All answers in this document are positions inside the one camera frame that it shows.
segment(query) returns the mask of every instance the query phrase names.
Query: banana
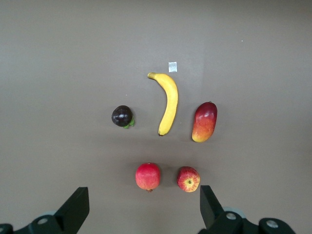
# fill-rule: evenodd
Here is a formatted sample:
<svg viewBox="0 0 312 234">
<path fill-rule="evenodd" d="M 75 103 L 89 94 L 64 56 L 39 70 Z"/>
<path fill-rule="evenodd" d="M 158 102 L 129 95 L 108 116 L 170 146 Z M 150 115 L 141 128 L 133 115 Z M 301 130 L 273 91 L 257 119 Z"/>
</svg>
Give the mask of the banana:
<svg viewBox="0 0 312 234">
<path fill-rule="evenodd" d="M 177 108 L 177 87 L 175 81 L 166 74 L 150 72 L 147 77 L 154 79 L 165 90 L 167 95 L 167 107 L 159 125 L 158 134 L 166 135 L 174 122 Z"/>
</svg>

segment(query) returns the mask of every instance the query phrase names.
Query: apple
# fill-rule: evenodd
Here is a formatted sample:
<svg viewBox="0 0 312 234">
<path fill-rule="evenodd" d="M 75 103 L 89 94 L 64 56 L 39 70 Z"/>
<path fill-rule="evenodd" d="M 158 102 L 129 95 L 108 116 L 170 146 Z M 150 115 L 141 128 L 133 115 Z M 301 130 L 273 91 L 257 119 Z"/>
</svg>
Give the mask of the apple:
<svg viewBox="0 0 312 234">
<path fill-rule="evenodd" d="M 200 183 L 199 173 L 193 167 L 181 167 L 177 176 L 177 184 L 183 191 L 194 192 Z"/>
<path fill-rule="evenodd" d="M 147 192 L 152 192 L 160 183 L 160 169 L 151 162 L 143 163 L 136 170 L 136 184 Z"/>
<path fill-rule="evenodd" d="M 195 142 L 208 140 L 215 130 L 217 116 L 216 105 L 212 102 L 201 104 L 194 116 L 192 139 Z"/>
</svg>

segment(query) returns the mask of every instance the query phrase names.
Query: small white label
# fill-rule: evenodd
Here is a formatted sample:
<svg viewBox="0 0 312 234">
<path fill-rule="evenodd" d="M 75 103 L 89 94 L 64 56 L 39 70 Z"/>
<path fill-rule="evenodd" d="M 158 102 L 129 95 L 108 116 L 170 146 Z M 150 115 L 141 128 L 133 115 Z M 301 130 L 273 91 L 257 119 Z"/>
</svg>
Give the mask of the small white label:
<svg viewBox="0 0 312 234">
<path fill-rule="evenodd" d="M 169 72 L 177 72 L 177 65 L 176 62 L 169 62 Z"/>
</svg>

